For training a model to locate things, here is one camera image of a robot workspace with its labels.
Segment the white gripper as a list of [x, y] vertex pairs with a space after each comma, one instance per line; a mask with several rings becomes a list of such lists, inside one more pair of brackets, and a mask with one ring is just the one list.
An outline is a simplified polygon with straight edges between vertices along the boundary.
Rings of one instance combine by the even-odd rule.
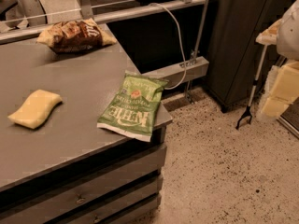
[[268, 73], [264, 94], [256, 118], [259, 121], [278, 119], [299, 97], [299, 62], [288, 60], [281, 67], [273, 66]]

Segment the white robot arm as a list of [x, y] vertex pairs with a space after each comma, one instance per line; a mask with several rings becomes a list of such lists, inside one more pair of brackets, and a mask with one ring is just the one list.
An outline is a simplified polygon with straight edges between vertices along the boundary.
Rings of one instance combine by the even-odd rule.
[[278, 119], [299, 97], [299, 0], [259, 33], [256, 42], [275, 45], [277, 53], [287, 59], [281, 67], [269, 71], [257, 112], [259, 120]]

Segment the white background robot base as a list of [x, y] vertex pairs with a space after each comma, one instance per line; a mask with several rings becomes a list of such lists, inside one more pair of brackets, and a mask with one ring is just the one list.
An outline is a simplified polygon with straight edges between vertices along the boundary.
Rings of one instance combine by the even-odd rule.
[[29, 26], [47, 23], [40, 0], [0, 0], [0, 17], [10, 28], [17, 27], [23, 20], [27, 20]]

